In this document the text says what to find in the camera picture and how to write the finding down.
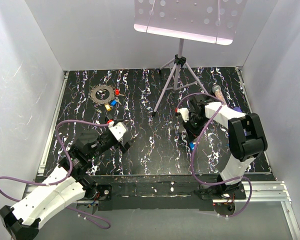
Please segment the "blue tagged key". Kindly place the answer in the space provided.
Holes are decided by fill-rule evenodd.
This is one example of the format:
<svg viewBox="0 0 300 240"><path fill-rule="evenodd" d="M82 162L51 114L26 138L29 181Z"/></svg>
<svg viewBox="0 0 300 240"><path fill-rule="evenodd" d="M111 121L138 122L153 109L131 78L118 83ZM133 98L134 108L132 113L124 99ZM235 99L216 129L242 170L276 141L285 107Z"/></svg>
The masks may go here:
<svg viewBox="0 0 300 240"><path fill-rule="evenodd" d="M190 143L189 143L189 148L190 148L190 150L191 150L191 151L193 151L193 150L194 150L194 148L195 148L195 145L196 145L196 143L195 143L195 142L190 142Z"/></svg>

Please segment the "round metal keyring disc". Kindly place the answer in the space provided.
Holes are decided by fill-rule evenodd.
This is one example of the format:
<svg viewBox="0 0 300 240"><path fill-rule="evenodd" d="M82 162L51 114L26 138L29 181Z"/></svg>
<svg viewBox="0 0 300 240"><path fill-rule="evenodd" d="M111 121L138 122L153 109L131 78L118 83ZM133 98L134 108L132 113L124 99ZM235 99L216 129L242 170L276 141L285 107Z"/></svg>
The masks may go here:
<svg viewBox="0 0 300 240"><path fill-rule="evenodd" d="M115 98L115 89L109 85L96 85L90 90L89 97L96 105L104 105Z"/></svg>

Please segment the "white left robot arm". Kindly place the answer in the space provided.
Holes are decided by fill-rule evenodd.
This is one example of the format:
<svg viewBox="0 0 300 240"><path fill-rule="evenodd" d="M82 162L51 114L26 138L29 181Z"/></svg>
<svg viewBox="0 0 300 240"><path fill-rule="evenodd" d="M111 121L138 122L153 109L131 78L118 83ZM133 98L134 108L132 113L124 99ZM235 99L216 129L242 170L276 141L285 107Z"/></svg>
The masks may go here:
<svg viewBox="0 0 300 240"><path fill-rule="evenodd" d="M109 200L112 187L98 184L89 174L93 161L111 148L128 151L132 143L124 142L128 128L122 119L106 116L102 124L105 131L95 128L78 135L70 149L66 149L52 173L41 183L32 182L35 188L22 200L15 200L13 206L0 209L3 226L14 240L33 240L43 225L53 216L81 199Z"/></svg>

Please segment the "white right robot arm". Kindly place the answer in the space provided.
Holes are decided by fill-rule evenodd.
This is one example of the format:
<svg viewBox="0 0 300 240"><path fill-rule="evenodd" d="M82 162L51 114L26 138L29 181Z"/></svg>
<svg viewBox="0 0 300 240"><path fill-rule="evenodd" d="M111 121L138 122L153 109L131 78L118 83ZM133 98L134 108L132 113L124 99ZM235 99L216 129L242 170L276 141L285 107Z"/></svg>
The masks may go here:
<svg viewBox="0 0 300 240"><path fill-rule="evenodd" d="M209 188L216 187L217 195L227 199L235 192L249 165L268 148L268 142L260 117L256 113L243 113L229 108L219 98L203 92L189 94L193 111L177 104L175 114L182 119L183 127L192 145L190 169L194 179ZM217 181L204 182L195 173L195 154L208 126L212 122L222 125L228 133L229 160L217 177Z"/></svg>

